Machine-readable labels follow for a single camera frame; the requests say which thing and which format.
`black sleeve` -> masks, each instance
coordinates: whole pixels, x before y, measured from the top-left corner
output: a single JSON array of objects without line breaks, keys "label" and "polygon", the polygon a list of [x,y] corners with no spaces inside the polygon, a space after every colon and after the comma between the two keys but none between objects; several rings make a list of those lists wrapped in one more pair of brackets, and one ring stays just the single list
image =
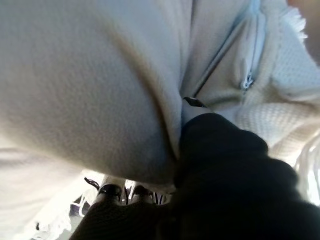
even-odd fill
[{"label": "black sleeve", "polygon": [[181,239],[320,239],[319,209],[267,144],[215,113],[182,129],[172,212]]}]

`white knit fabric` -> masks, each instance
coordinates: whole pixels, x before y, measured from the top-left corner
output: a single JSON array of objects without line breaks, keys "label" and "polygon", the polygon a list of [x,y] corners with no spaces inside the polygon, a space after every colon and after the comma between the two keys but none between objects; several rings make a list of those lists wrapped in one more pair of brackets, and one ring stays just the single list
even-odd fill
[{"label": "white knit fabric", "polygon": [[[85,191],[75,189],[84,168],[170,184],[181,96],[255,132],[294,166],[320,128],[319,69],[296,10],[284,0],[259,3],[2,1],[0,143],[22,154],[0,162],[0,239],[49,225],[53,206],[64,213]],[[248,70],[254,84],[244,91]]]}]

